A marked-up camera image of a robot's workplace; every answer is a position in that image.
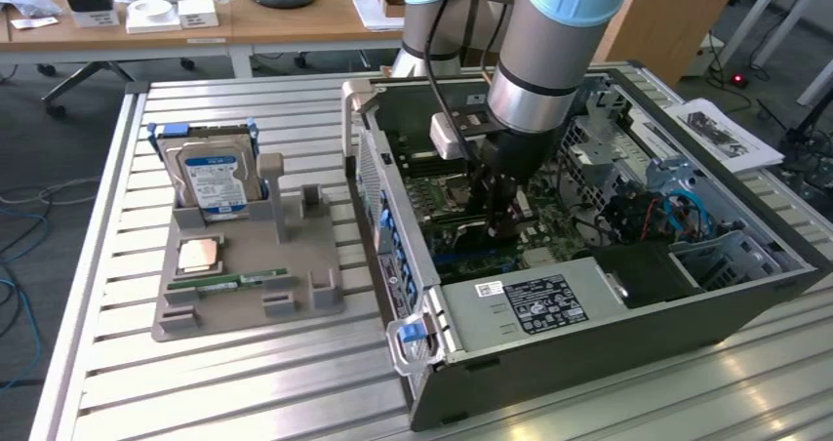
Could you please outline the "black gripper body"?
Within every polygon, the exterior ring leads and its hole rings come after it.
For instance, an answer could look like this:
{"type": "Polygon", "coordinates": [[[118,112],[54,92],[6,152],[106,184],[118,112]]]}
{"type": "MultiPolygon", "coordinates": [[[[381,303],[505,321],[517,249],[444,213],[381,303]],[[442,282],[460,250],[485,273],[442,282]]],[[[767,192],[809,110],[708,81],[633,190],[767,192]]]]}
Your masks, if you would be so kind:
{"type": "Polygon", "coordinates": [[[493,175],[528,180],[545,164],[554,144],[554,131],[524,133],[501,130],[486,135],[481,161],[493,175]]]}

